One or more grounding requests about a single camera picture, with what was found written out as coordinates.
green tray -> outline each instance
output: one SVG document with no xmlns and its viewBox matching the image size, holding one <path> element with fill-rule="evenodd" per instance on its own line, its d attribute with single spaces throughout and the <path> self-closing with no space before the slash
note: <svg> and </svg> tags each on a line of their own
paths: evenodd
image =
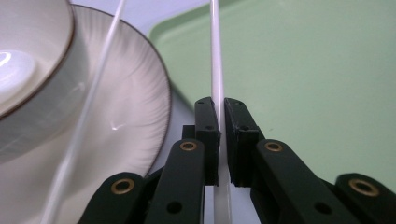
<svg viewBox="0 0 396 224">
<path fill-rule="evenodd" d="M 396 1 L 220 2 L 225 95 L 314 173 L 371 176 L 396 191 Z M 204 6 L 149 38 L 193 105 L 210 95 Z"/>
</svg>

brass screw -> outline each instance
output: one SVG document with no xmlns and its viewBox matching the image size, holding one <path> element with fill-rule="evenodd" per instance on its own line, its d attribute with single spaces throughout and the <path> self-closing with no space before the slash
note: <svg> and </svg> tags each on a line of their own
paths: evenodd
<svg viewBox="0 0 396 224">
<path fill-rule="evenodd" d="M 267 142 L 264 146 L 268 150 L 274 151 L 274 152 L 279 152 L 279 151 L 283 150 L 283 147 L 276 142 Z"/>
<path fill-rule="evenodd" d="M 114 194 L 128 193 L 134 188 L 134 181 L 129 178 L 119 179 L 111 185 L 111 191 Z"/>
<path fill-rule="evenodd" d="M 197 145 L 193 142 L 183 142 L 180 144 L 180 148 L 185 151 L 193 151 L 197 148 Z"/>
<path fill-rule="evenodd" d="M 349 186 L 352 187 L 354 190 L 359 192 L 360 194 L 369 196 L 369 197 L 376 197 L 379 195 L 379 190 L 373 184 L 361 180 L 361 179 L 350 179 Z"/>
</svg>

white plate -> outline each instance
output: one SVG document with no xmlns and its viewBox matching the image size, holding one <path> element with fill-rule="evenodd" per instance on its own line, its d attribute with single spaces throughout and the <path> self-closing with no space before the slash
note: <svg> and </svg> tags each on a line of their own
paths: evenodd
<svg viewBox="0 0 396 224">
<path fill-rule="evenodd" d="M 112 17 L 74 7 L 90 54 L 91 71 Z M 59 223 L 76 223 L 91 196 L 111 175 L 145 175 L 163 143 L 170 115 L 170 86 L 161 58 L 145 37 L 120 25 L 94 102 L 86 141 Z M 73 124 L 0 167 L 0 223 L 37 223 Z"/>
</svg>

bowl rim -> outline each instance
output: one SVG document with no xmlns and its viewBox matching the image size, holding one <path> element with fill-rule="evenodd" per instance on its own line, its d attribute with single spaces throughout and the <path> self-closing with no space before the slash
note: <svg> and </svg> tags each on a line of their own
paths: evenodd
<svg viewBox="0 0 396 224">
<path fill-rule="evenodd" d="M 67 6 L 67 11 L 69 14 L 68 18 L 70 20 L 71 32 L 69 33 L 69 37 L 67 38 L 65 50 L 60 55 L 60 60 L 57 62 L 57 64 L 53 66 L 52 70 L 49 71 L 49 74 L 42 80 L 41 84 L 39 84 L 37 88 L 35 88 L 30 94 L 23 97 L 23 99 L 21 99 L 15 105 L 5 109 L 5 111 L 0 114 L 0 120 L 10 117 L 12 114 L 22 109 L 24 105 L 29 103 L 40 92 L 42 92 L 50 84 L 50 81 L 55 77 L 55 75 L 59 74 L 59 71 L 63 67 L 65 61 L 69 58 L 71 48 L 76 41 L 74 37 L 76 36 L 77 25 L 76 25 L 76 15 L 74 13 L 71 3 L 68 0 L 64 0 L 64 1 Z"/>
</svg>

chopstick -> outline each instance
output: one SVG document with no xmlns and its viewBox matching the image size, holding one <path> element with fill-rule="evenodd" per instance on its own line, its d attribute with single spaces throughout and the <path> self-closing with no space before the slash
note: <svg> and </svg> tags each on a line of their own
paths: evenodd
<svg viewBox="0 0 396 224">
<path fill-rule="evenodd" d="M 92 112 L 92 102 L 96 95 L 100 80 L 103 76 L 108 53 L 114 39 L 114 34 L 116 33 L 116 29 L 120 22 L 120 15 L 123 11 L 125 1 L 126 0 L 119 1 L 116 14 L 113 18 L 113 21 L 111 22 L 109 31 L 106 36 L 105 44 L 103 45 L 98 64 L 96 65 L 96 70 L 93 74 L 92 84 L 89 87 L 87 97 L 82 107 L 82 111 L 79 115 L 78 123 L 73 131 L 73 135 L 71 137 L 69 145 L 67 146 L 66 152 L 64 153 L 64 157 L 55 173 L 55 177 L 52 179 L 51 187 L 46 200 L 40 224 L 52 224 L 55 222 L 55 219 L 58 216 L 64 194 L 67 191 L 73 171 L 76 167 L 78 154 L 81 149 L 85 132 L 87 131 L 88 117 Z"/>
<path fill-rule="evenodd" d="M 219 146 L 219 186 L 214 187 L 214 218 L 215 223 L 229 224 L 231 218 L 230 177 L 227 163 L 227 143 L 224 118 L 224 88 L 221 59 L 219 1 L 210 1 L 211 47 L 212 47 L 212 100 L 221 132 Z"/>
</svg>

